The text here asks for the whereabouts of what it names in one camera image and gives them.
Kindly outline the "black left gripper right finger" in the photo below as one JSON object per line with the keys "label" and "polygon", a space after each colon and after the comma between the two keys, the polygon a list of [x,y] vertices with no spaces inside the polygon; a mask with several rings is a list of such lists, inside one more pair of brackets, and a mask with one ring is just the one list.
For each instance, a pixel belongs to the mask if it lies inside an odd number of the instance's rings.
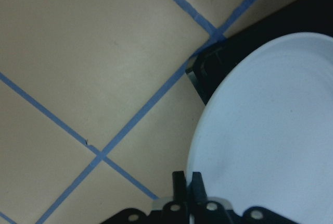
{"label": "black left gripper right finger", "polygon": [[194,223],[229,223],[229,217],[221,202],[208,198],[200,172],[192,174],[191,214]]}

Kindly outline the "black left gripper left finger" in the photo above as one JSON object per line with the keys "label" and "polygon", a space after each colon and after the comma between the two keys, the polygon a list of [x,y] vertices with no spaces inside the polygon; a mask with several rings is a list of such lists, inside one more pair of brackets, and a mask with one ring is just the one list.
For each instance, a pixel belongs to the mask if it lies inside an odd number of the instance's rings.
{"label": "black left gripper left finger", "polygon": [[187,187],[183,171],[172,172],[173,196],[162,209],[162,223],[188,223]]}

